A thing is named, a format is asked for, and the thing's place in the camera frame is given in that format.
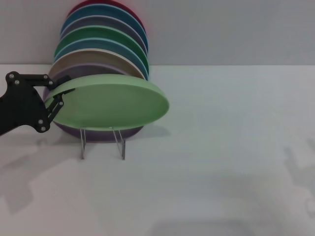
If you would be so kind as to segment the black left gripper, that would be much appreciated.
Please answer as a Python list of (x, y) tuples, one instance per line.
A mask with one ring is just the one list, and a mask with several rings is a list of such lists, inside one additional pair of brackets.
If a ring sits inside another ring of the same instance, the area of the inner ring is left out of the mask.
[[(48, 131), (51, 122), (64, 106), (63, 95), (75, 91), (73, 88), (54, 95), (46, 108), (34, 87), (47, 87), (48, 90), (53, 90), (70, 81), (70, 76), (66, 75), (54, 81), (47, 74), (20, 74), (11, 71), (5, 80), (7, 89), (0, 98), (1, 135), (23, 125), (28, 125), (39, 133)], [(26, 83), (16, 84), (17, 80)]]

